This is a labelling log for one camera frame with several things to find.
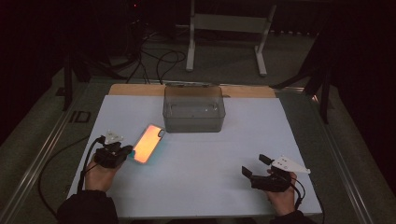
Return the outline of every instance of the metal frame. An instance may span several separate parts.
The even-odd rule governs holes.
[[[270,31],[275,11],[276,5],[272,5],[267,18],[199,14],[195,13],[195,0],[191,0],[190,44],[187,54],[186,70],[192,72],[194,67],[195,29],[236,31],[262,34],[262,40],[258,46],[255,46],[254,52],[256,54],[257,65],[259,66],[259,74],[265,77],[267,75],[267,70],[265,68],[264,58],[262,57],[262,50]]]
[[[83,93],[86,85],[80,84],[78,86],[76,96],[77,98]],[[44,164],[50,158],[52,150],[55,148],[58,143],[59,138],[61,137],[67,122],[70,119],[70,116],[73,111],[74,103],[71,103],[68,107],[69,109],[64,111],[62,115],[58,118],[56,124],[54,125],[51,133],[49,134],[46,142],[37,153],[35,159],[30,164],[25,174],[23,175],[21,182],[15,189],[11,198],[8,200],[6,206],[4,207],[2,213],[0,214],[0,223],[13,223],[16,215],[20,211],[24,201],[28,197],[32,187],[34,186],[36,180],[38,179],[38,175],[42,171]]]
[[[314,96],[313,100],[310,102],[312,109],[318,111],[318,98]],[[337,146],[337,143],[332,136],[332,132],[330,131],[329,127],[323,123],[321,115],[319,113],[315,113],[315,115],[317,122],[322,124],[320,127],[322,128],[324,135],[327,137],[326,140],[330,145],[335,168],[337,169],[338,174],[343,181],[344,187],[346,188],[346,193],[349,196],[349,200],[351,201],[353,208],[355,209],[359,222],[362,224],[374,223],[373,218],[370,215],[370,211],[361,197],[361,191],[359,190],[358,184],[355,182],[352,174],[349,172],[347,163],[345,162],[341,150]]]

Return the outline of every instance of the white stand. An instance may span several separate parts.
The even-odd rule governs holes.
[[[265,77],[267,75],[267,70],[265,69],[264,59],[262,57],[262,49],[264,48],[265,40],[267,39],[270,31],[275,11],[276,5],[271,6],[270,13],[267,18],[198,14],[195,13],[195,0],[191,0],[190,44],[189,52],[187,54],[186,70],[188,72],[192,72],[194,67],[195,29],[235,31],[262,34],[262,41],[259,46],[255,47],[254,51],[256,54],[257,65],[259,66],[259,74],[260,76]]]

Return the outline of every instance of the black wire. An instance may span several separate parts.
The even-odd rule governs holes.
[[[90,155],[91,155],[91,151],[92,151],[93,147],[95,146],[95,144],[98,143],[102,138],[103,138],[103,136],[98,137],[92,142],[92,144],[90,146],[90,149],[88,150],[87,155],[85,156],[84,165],[82,166],[82,170],[79,173],[79,181],[78,181],[77,193],[82,192],[82,185],[84,184],[84,176],[86,174],[85,169],[87,167],[88,160],[89,160]]]
[[[322,210],[322,224],[324,224],[324,220],[325,220],[324,206],[318,195],[317,195],[317,199],[319,202],[320,209]]]
[[[139,63],[137,64],[136,68],[134,69],[134,71],[131,73],[131,75],[128,76],[128,78],[126,79],[126,84],[129,83],[129,81],[131,80],[131,78],[134,76],[134,74],[136,73],[137,69],[140,67],[140,65],[142,65],[142,55],[141,53],[139,53],[138,55],[138,61]]]
[[[165,76],[165,74],[167,72],[169,72],[170,70],[172,70],[172,68],[174,68],[176,66],[176,64],[177,64],[177,63],[173,63],[172,66],[168,70],[166,70],[162,75],[160,75],[160,72],[159,72],[160,63],[163,61],[163,57],[165,57],[166,55],[168,55],[170,53],[174,53],[174,52],[170,51],[170,52],[165,53],[160,58],[160,60],[158,60],[158,62],[157,62],[157,70],[156,70],[157,71],[157,77],[158,77],[158,80],[160,81],[161,85],[163,84],[163,76]]]
[[[293,179],[293,180],[295,180],[297,183],[299,183],[300,186],[303,188],[303,192],[304,192],[304,195],[303,195],[303,197],[302,197],[302,196],[301,196],[301,192],[300,192],[293,184],[290,183],[291,187],[294,188],[294,190],[297,192],[297,195],[298,195],[296,204],[294,205],[295,209],[297,210],[298,207],[300,206],[300,204],[302,203],[303,198],[305,197],[305,188],[304,188],[303,184],[302,184],[300,181],[298,181],[296,178],[291,178],[291,179]]]
[[[155,59],[158,59],[158,60],[162,60],[162,62],[164,62],[164,63],[181,63],[181,62],[183,62],[184,60],[185,60],[185,58],[186,58],[186,54],[184,54],[183,52],[181,52],[181,51],[177,51],[177,50],[173,50],[173,49],[163,49],[163,50],[168,50],[168,51],[172,51],[172,52],[174,52],[174,53],[177,53],[177,54],[181,54],[183,57],[181,58],[181,59],[177,59],[176,61],[166,61],[166,60],[164,60],[164,59],[161,59],[162,57],[157,57],[157,56],[155,56],[155,55],[152,55],[152,54],[150,54],[150,53],[147,53],[147,52],[145,52],[145,51],[143,51],[143,50],[141,50],[143,53],[145,53],[145,54],[147,54],[148,56],[150,56],[150,57],[152,57],[152,58],[155,58]]]
[[[86,170],[86,171],[85,171],[85,174],[87,174],[91,169],[93,169],[93,168],[95,168],[97,165],[99,165],[99,163],[100,163],[100,162],[96,163],[93,167],[91,167],[90,169]]]
[[[52,213],[52,215],[56,218],[56,212],[55,210],[52,209],[52,207],[48,204],[48,202],[46,201],[46,199],[44,198],[43,192],[41,191],[41,179],[42,176],[44,174],[44,171],[46,170],[47,166],[49,165],[50,161],[52,161],[56,156],[58,156],[61,152],[65,151],[66,149],[84,141],[85,139],[89,138],[90,136],[85,136],[79,140],[77,140],[76,142],[63,147],[62,149],[60,149],[59,151],[57,151],[55,154],[53,154],[51,157],[49,157],[49,159],[46,161],[46,163],[43,166],[43,169],[41,170],[40,174],[38,175],[38,181],[37,181],[37,189],[38,189],[38,195],[40,196],[41,202],[43,202],[43,204],[47,207],[47,209]]]
[[[143,68],[143,79],[145,79],[145,84],[147,84],[147,83],[150,84],[149,75],[148,75],[148,72],[146,70],[146,66],[143,63],[141,63],[141,65],[142,65],[142,68]]]
[[[159,38],[153,39],[152,37],[154,37],[156,35],[163,37],[163,38],[162,39],[159,39]],[[171,39],[171,37],[169,35],[167,35],[167,34],[163,35],[162,33],[159,33],[159,32],[153,32],[148,36],[148,41],[150,41],[150,42],[163,42],[163,41],[167,41],[170,39]]]
[[[126,16],[126,14],[128,13],[128,4],[127,4],[126,1],[123,1],[123,3],[124,3],[123,7],[126,9],[126,11],[125,11],[125,14],[123,14],[122,16]],[[90,4],[91,4],[91,7],[92,7],[92,10],[94,11],[94,13],[96,15],[98,15],[99,13],[97,11],[97,8],[95,7],[95,4],[92,3],[92,0],[90,0]],[[97,16],[95,16],[95,20],[96,20],[97,23],[99,23],[99,20],[98,20]],[[131,53],[131,51],[132,51],[131,50],[131,46],[130,46],[130,35],[133,35],[133,32],[131,31],[131,29],[134,29],[134,28],[135,29],[139,29],[139,28],[133,27],[131,24],[126,25],[125,28],[127,30],[127,32],[126,32],[127,37],[126,37],[126,49],[122,53],[123,55],[125,55],[127,53]],[[133,48],[139,48],[140,49],[145,41],[146,40],[143,40],[141,43],[137,42],[133,46]],[[115,65],[105,66],[105,68],[111,69],[111,70],[119,70],[119,71],[121,71],[121,70],[131,66],[136,61],[136,59],[134,57],[127,57],[127,59],[128,60],[126,62],[124,62],[124,63],[119,63],[119,64],[115,64]]]

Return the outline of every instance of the wooden edge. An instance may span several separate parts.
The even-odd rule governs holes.
[[[276,98],[275,92],[268,86],[220,86],[223,96],[240,98]],[[162,96],[164,85],[114,84],[109,95],[148,95]]]

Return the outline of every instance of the orange screen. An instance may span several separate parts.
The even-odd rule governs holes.
[[[146,163],[149,160],[151,153],[161,140],[161,131],[161,128],[154,125],[147,127],[145,133],[134,147],[134,159],[136,161]]]

